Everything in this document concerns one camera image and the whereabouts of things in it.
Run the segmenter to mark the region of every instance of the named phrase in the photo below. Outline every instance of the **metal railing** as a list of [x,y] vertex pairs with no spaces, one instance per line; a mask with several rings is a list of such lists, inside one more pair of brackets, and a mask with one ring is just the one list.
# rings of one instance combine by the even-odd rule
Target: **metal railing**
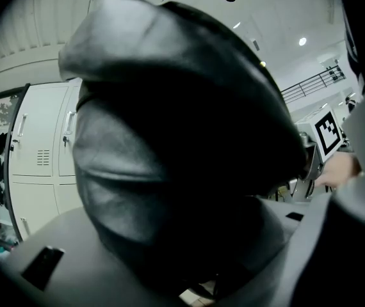
[[311,93],[318,90],[327,88],[332,84],[346,79],[344,73],[339,66],[330,68],[322,73],[312,76],[303,82],[300,82],[288,89],[282,91],[282,96],[284,97],[285,103],[290,103],[298,99],[304,98]]

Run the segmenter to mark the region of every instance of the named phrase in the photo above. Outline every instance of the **white wall panel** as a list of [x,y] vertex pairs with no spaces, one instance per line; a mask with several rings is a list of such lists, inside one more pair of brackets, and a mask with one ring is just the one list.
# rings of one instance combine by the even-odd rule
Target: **white wall panel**
[[[13,0],[0,17],[0,91],[15,83],[39,84],[59,78],[51,61],[86,17],[102,0]],[[338,0],[148,0],[160,4],[179,1],[209,13],[232,28],[250,47],[255,38],[257,55],[277,71],[290,61],[316,52],[343,39],[341,6]],[[329,22],[330,13],[334,22]],[[300,37],[308,43],[297,45]],[[42,73],[14,78],[16,68],[41,69]]]

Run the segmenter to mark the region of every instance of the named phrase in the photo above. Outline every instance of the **gloved hand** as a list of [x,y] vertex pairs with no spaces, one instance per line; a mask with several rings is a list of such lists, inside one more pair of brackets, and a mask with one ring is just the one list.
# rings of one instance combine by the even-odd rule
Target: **gloved hand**
[[315,181],[315,187],[321,185],[339,187],[350,178],[356,177],[360,172],[361,166],[354,154],[335,152],[333,157],[325,164],[322,175]]

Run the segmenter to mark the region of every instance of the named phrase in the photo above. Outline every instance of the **person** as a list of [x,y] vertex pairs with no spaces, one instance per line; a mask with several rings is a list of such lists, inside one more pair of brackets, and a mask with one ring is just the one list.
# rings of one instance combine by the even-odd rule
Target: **person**
[[349,113],[351,113],[356,106],[356,101],[352,100],[350,97],[346,97],[346,105],[348,105]]
[[359,175],[361,171],[361,166],[353,153],[335,152],[325,164],[322,174],[315,181],[315,187],[323,185],[339,187],[352,177]]

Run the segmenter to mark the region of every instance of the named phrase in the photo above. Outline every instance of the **wall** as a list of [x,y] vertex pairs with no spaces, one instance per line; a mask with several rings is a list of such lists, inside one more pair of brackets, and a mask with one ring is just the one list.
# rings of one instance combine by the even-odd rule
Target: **wall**
[[334,107],[333,110],[339,126],[342,126],[343,118],[347,118],[349,116],[348,106],[344,104],[342,106]]
[[58,52],[100,1],[13,0],[0,17],[0,92],[61,81]]
[[270,72],[277,82],[280,90],[283,91],[290,86],[293,86],[318,73],[323,72],[325,69],[322,67],[320,62],[329,58],[337,58],[339,61],[338,65],[341,67],[346,79],[344,81],[335,83],[328,88],[318,90],[307,97],[290,102],[287,105],[290,113],[299,109],[303,109],[309,105],[313,105],[317,103],[317,101],[329,98],[336,93],[343,91],[356,92],[357,94],[355,99],[358,101],[361,100],[361,91],[359,89],[357,78],[352,72],[348,62],[345,41],[332,45],[326,49],[323,49],[322,51],[315,52],[314,54],[310,54],[302,59],[296,60],[291,64],[284,65],[279,69],[270,70]]

